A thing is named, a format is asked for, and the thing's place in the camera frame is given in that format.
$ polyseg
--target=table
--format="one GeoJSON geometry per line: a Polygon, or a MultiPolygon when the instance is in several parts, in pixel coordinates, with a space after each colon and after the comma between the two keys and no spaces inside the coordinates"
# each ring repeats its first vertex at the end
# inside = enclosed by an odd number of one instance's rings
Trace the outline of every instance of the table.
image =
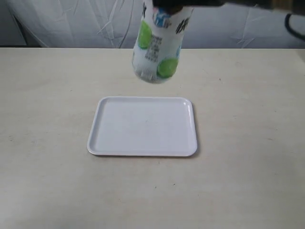
{"type": "Polygon", "coordinates": [[[182,50],[160,85],[131,57],[0,49],[0,228],[305,228],[305,51],[182,50]],[[191,100],[197,154],[89,154],[110,95],[191,100]]]}

